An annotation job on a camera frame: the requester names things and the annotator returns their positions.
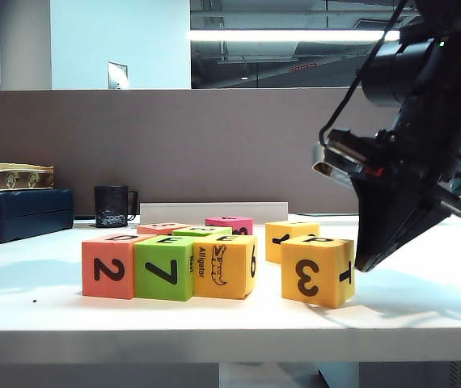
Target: yellow block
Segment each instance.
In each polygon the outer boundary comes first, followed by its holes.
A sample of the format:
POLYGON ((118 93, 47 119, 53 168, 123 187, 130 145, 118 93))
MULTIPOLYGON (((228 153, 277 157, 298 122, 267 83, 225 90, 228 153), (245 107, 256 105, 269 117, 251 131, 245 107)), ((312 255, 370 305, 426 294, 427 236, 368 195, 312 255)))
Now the yellow block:
POLYGON ((193 245, 193 294, 243 299, 256 286, 257 237, 211 234, 193 245))
POLYGON ((281 243, 290 238, 320 233, 318 222, 296 222, 296 221, 276 221, 267 222, 265 226, 265 254, 267 261, 281 263, 281 243))
POLYGON ((354 295, 354 241, 307 235, 281 249, 282 297, 337 308, 354 295))

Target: white pillar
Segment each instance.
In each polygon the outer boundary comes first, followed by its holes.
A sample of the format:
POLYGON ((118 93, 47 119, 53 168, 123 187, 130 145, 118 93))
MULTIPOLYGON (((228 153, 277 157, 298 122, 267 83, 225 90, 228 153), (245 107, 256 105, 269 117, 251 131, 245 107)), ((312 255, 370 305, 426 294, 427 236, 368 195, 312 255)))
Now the white pillar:
POLYGON ((51 88, 49 0, 0 0, 1 89, 51 88))

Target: green block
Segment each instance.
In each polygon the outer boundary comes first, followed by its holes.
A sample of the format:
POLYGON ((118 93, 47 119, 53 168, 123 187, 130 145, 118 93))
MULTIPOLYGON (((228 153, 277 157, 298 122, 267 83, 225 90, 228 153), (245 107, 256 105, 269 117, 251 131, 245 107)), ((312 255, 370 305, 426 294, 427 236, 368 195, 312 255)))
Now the green block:
POLYGON ((187 301, 192 296, 195 238, 157 236, 134 244, 135 297, 187 301))
POLYGON ((173 230, 174 236, 204 237, 210 234, 232 234, 232 226, 190 226, 173 230))

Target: printed number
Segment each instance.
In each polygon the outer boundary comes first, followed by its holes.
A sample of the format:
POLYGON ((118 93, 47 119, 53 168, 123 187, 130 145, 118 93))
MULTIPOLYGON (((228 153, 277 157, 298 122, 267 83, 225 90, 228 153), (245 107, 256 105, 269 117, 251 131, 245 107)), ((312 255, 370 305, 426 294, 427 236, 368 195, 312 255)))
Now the printed number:
POLYGON ((129 234, 122 234, 121 236, 115 236, 111 238, 107 238, 106 241, 110 240, 116 240, 116 241, 121 241, 121 240, 131 240, 132 238, 137 238, 139 236, 131 236, 129 234))
POLYGON ((112 259, 112 265, 117 267, 117 272, 112 272, 110 268, 101 261, 101 259, 96 257, 94 259, 94 279, 99 280, 102 272, 112 280, 121 280, 123 276, 125 276, 125 266, 118 259, 112 259))
POLYGON ((218 237, 217 240, 218 241, 234 241, 238 238, 238 236, 222 236, 222 237, 218 237))
POLYGON ((306 283, 311 281, 311 276, 304 273, 304 268, 309 268, 313 272, 317 273, 319 271, 319 266, 315 261, 311 261, 309 259, 302 259, 295 266, 295 271, 300 277, 300 280, 297 283, 298 290, 306 297, 314 297, 319 292, 319 287, 314 285, 310 289, 306 288, 306 283))
POLYGON ((285 234, 281 238, 272 238, 272 243, 280 245, 283 241, 286 241, 286 240, 289 240, 289 239, 290 239, 290 235, 285 234))
POLYGON ((166 271, 157 267, 155 264, 150 263, 149 261, 146 262, 146 264, 144 264, 144 267, 151 273, 154 273, 155 275, 157 275, 161 279, 164 279, 168 283, 171 283, 172 285, 176 285, 179 281, 178 264, 176 260, 172 260, 170 262, 170 273, 167 273, 166 271))
POLYGON ((312 238, 309 238, 308 240, 304 240, 305 243, 311 243, 312 241, 317 241, 319 243, 325 243, 325 242, 329 243, 333 241, 333 239, 332 238, 322 238, 322 237, 312 237, 312 238))
POLYGON ((250 263, 250 276, 254 277, 256 275, 256 257, 254 256, 254 252, 256 252, 256 244, 252 248, 252 261, 250 263))
POLYGON ((181 237, 166 237, 163 238, 162 240, 158 240, 157 243, 165 243, 165 244, 172 244, 175 241, 180 241, 182 238, 181 237))

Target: navy blue box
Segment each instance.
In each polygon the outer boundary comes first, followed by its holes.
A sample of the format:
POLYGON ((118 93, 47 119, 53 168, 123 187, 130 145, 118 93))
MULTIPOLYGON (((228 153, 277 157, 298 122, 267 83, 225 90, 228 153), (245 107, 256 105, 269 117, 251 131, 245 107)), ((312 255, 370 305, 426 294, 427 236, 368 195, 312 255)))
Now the navy blue box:
POLYGON ((0 192, 0 243, 72 228, 69 189, 0 192))

